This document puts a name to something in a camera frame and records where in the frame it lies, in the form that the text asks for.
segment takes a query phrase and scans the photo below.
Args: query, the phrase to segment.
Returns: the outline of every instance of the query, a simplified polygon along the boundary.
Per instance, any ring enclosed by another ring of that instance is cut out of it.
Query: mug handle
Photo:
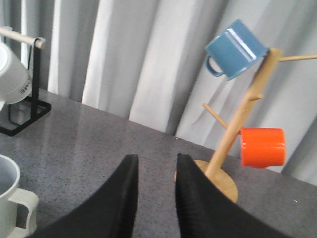
[[[206,57],[206,67],[209,70],[210,73],[212,73],[214,76],[219,77],[221,75],[224,74],[224,72],[217,72],[216,70],[214,70],[211,65],[209,64],[209,59],[211,58],[211,56],[207,56]]]
[[[36,208],[39,204],[39,197],[33,192],[17,188],[8,200],[11,202],[21,204],[29,210],[29,214],[26,218],[25,229],[15,227],[8,238],[24,238],[32,234],[37,227]]]

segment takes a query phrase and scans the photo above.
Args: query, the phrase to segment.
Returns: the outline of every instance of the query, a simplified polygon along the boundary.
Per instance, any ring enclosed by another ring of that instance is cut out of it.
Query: wooden pole
[[[255,102],[257,99],[262,97],[262,90],[264,89],[269,77],[279,62],[282,53],[282,50],[271,48],[266,55],[260,69],[255,74],[253,82],[245,93],[240,106],[228,125],[219,147],[213,154],[213,157],[211,158],[211,161],[209,162],[205,171],[205,175],[211,181],[214,180],[217,171],[220,170],[237,134],[243,127]]]
[[[4,27],[0,27],[0,34],[6,36],[8,38],[11,38],[13,40],[26,43],[30,46],[34,45],[36,48],[39,48],[41,50],[44,49],[44,47],[45,47],[44,40],[25,36],[25,35],[22,35],[18,32],[8,30]]]

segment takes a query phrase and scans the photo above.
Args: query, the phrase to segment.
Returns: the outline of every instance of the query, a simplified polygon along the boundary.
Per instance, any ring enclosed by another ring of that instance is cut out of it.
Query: gray countertop
[[[179,152],[208,161],[212,150],[46,91],[52,111],[14,137],[0,134],[0,153],[21,168],[20,187],[40,198],[38,228],[69,213],[94,193],[126,154],[140,159],[135,238],[177,238],[173,175]],[[239,190],[238,204],[294,237],[317,237],[317,187],[266,169],[223,169]]]

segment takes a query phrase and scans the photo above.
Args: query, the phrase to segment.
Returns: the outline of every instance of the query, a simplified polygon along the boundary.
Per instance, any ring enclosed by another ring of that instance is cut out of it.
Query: blue mug
[[[268,51],[249,31],[241,20],[235,20],[227,29],[206,46],[207,69],[214,76],[227,75],[233,79],[261,59]],[[210,65],[210,58],[219,65],[217,72]]]

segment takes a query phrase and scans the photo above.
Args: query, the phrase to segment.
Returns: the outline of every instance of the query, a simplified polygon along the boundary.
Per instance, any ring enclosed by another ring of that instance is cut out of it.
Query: wooden base
[[[205,173],[209,162],[194,160],[198,167]],[[238,200],[238,188],[232,178],[222,169],[218,169],[211,182],[231,201]]]

